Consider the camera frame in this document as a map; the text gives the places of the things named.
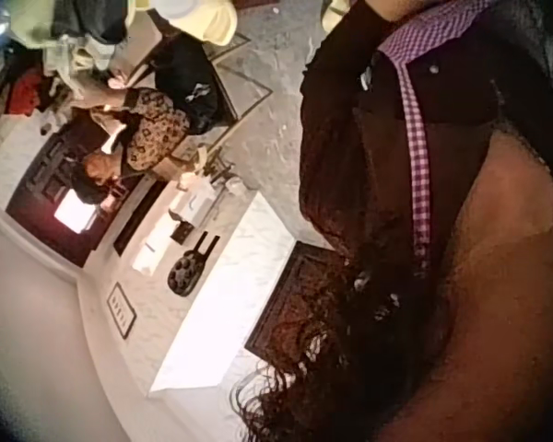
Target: woman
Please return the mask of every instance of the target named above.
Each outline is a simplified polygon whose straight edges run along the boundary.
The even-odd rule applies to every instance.
[[[431,3],[358,1],[305,75],[301,210],[349,265],[246,440],[553,441],[553,91],[490,2]]]
[[[145,173],[165,157],[176,165],[177,177],[194,170],[193,164],[171,156],[186,136],[189,120],[163,93],[146,87],[112,89],[87,81],[84,96],[74,105],[91,109],[92,119],[110,135],[123,129],[113,118],[114,113],[126,111],[139,116],[138,128],[127,146],[111,153],[97,150],[75,168],[72,186],[84,203],[100,204],[109,193],[111,181]]]

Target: floor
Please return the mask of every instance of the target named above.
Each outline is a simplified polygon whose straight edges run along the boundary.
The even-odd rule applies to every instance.
[[[240,13],[238,32],[252,43],[224,65],[260,81],[274,94],[230,138],[224,152],[244,182],[261,190],[297,240],[328,247],[302,218],[298,199],[299,90],[305,64],[324,38],[322,3],[281,0],[276,6]],[[241,81],[226,81],[226,88],[232,96],[249,95]]]

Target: hand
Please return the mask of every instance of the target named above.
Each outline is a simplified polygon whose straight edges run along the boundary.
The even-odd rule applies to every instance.
[[[399,21],[428,6],[444,3],[447,0],[365,0],[377,14],[387,21]]]
[[[90,109],[101,106],[119,108],[123,106],[126,90],[110,89],[91,78],[78,80],[81,86],[79,99],[72,102],[72,106],[80,109]]]

